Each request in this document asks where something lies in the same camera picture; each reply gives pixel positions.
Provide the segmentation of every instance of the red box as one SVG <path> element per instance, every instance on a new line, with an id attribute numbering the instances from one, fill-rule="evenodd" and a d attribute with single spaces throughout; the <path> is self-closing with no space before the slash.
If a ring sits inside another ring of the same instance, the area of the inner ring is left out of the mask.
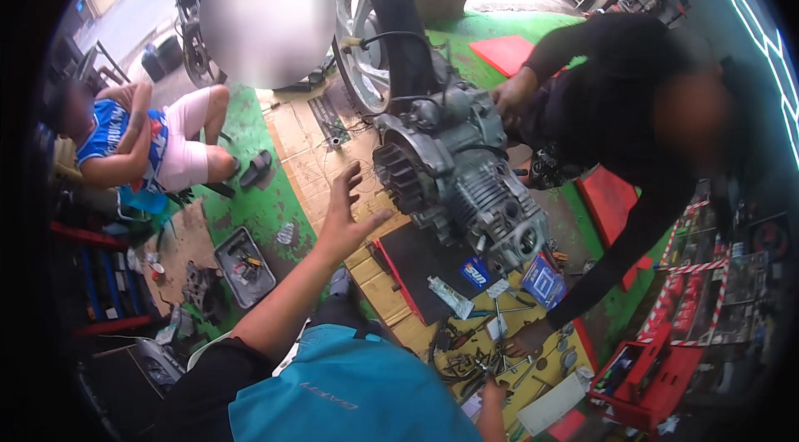
<path id="1" fill-rule="evenodd" d="M 624 380 L 610 396 L 595 391 L 597 383 L 603 379 L 608 368 L 617 362 L 617 358 L 625 352 L 625 348 L 628 352 L 640 354 L 634 360 Z M 702 358 L 702 353 L 703 349 L 700 347 L 672 345 L 671 324 L 664 322 L 650 343 L 622 342 L 616 349 L 614 359 L 594 377 L 588 397 L 591 403 L 599 408 L 602 416 L 621 425 L 649 432 L 655 437 L 656 427 L 677 407 L 680 397 L 694 375 L 694 369 Z M 662 358 L 661 364 L 656 372 L 650 373 L 650 367 L 658 357 Z M 650 382 L 648 387 L 639 392 L 639 388 L 647 378 Z"/>

